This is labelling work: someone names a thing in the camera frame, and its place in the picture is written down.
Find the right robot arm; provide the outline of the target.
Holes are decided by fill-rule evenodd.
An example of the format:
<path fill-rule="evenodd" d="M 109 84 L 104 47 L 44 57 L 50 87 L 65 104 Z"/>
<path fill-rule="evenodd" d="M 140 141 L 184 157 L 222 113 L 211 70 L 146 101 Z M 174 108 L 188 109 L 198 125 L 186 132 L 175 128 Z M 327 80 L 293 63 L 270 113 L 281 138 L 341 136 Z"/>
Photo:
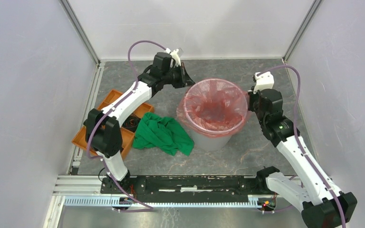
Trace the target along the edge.
<path fill-rule="evenodd" d="M 322 170 L 304 144 L 299 130 L 283 114 L 281 92 L 249 91 L 249 110 L 256 114 L 263 135 L 289 161 L 303 186 L 274 166 L 257 172 L 258 192 L 277 193 L 295 207 L 309 228 L 345 227 L 357 205 L 353 193 L 343 192 Z"/>

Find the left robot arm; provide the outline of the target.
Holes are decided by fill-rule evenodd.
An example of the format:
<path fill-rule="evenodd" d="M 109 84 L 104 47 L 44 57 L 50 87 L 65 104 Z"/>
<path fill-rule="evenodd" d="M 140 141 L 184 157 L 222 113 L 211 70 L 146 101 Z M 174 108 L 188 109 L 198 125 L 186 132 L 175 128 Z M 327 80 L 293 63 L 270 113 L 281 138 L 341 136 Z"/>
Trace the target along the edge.
<path fill-rule="evenodd" d="M 112 187 L 118 193 L 126 193 L 130 189 L 130 180 L 126 178 L 129 171 L 121 156 L 121 126 L 133 111 L 165 85 L 183 88 L 195 84 L 186 72 L 181 55 L 179 48 L 156 53 L 152 64 L 125 93 L 102 109 L 91 109 L 84 121 L 86 150 L 93 149 L 103 160 L 108 176 L 113 179 Z"/>

